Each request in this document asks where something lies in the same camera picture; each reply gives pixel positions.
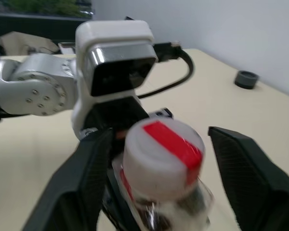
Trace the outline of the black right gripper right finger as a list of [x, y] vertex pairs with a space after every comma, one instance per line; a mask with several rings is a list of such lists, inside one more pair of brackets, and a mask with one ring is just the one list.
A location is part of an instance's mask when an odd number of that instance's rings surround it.
[[242, 231], [289, 231], [289, 176], [254, 139], [209, 127], [223, 188]]

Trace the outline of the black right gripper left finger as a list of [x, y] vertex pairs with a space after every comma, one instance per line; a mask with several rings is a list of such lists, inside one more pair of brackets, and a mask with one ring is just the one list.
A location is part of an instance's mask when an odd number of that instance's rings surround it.
[[110, 129], [90, 133], [58, 168], [26, 221], [25, 231], [95, 231], [106, 185]]

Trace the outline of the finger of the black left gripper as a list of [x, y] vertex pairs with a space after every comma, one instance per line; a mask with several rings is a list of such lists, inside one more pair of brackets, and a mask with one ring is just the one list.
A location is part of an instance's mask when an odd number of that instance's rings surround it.
[[140, 231], [128, 204], [121, 195], [113, 169], [107, 171], [103, 212], [117, 231]]

